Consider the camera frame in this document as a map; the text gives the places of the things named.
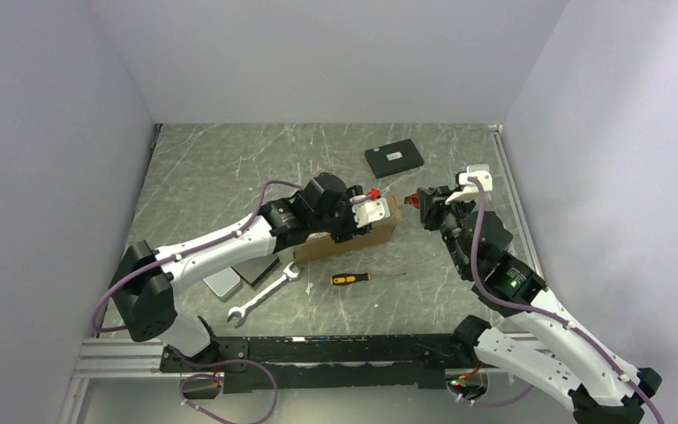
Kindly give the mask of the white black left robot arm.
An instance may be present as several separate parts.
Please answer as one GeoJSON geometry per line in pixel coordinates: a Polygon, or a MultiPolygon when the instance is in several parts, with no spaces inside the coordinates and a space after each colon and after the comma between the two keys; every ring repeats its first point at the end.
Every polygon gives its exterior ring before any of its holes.
{"type": "Polygon", "coordinates": [[[133,341],[158,339],[195,370],[208,370],[219,355],[215,333],[203,318],[186,313],[177,295],[241,262],[301,246],[313,234],[327,233],[336,244],[365,236],[390,215],[379,193],[347,186],[331,173],[293,184],[293,194],[269,201],[273,185],[266,182],[254,211],[227,227],[176,245],[140,241],[126,249],[102,302],[113,302],[120,328],[133,341]]]}

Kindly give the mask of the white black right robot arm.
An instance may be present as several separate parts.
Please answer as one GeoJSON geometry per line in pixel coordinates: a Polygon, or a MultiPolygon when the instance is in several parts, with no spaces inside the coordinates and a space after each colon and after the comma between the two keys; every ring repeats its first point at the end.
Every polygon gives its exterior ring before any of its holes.
{"type": "Polygon", "coordinates": [[[509,252],[513,236],[484,206],[479,184],[419,188],[405,198],[429,231],[437,231],[456,272],[471,281],[478,300],[528,331],[540,352],[469,315],[453,331],[456,363],[501,368],[571,411],[577,423],[639,423],[645,412],[663,418],[652,402],[661,376],[611,352],[557,299],[544,278],[509,252]]]}

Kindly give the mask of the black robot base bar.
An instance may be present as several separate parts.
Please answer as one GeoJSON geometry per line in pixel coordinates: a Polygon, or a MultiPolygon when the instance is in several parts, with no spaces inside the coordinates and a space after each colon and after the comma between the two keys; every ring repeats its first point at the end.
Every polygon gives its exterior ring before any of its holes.
{"type": "Polygon", "coordinates": [[[477,366],[474,353],[447,333],[371,336],[220,337],[182,360],[162,351],[164,374],[219,371],[226,394],[277,387],[328,389],[415,386],[442,389],[477,366]]]}

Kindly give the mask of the red handled box cutter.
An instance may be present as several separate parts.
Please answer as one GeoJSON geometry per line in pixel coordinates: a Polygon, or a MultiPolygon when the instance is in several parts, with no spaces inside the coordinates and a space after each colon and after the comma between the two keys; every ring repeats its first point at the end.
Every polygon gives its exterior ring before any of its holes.
{"type": "Polygon", "coordinates": [[[419,208],[419,206],[420,206],[418,196],[417,196],[415,193],[414,193],[414,194],[411,194],[411,195],[409,195],[409,196],[406,196],[406,197],[403,199],[403,203],[404,203],[405,205],[410,205],[410,206],[412,206],[412,207],[414,207],[414,208],[419,208]]]}

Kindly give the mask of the brown cardboard express box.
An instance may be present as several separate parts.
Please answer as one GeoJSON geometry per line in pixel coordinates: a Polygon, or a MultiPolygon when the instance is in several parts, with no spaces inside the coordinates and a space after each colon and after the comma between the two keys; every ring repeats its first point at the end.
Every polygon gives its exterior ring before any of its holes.
{"type": "Polygon", "coordinates": [[[367,234],[343,243],[335,243],[327,233],[313,234],[303,245],[293,248],[293,261],[302,264],[389,242],[396,226],[402,221],[402,214],[394,196],[386,197],[385,200],[388,203],[388,215],[373,223],[367,234]]]}

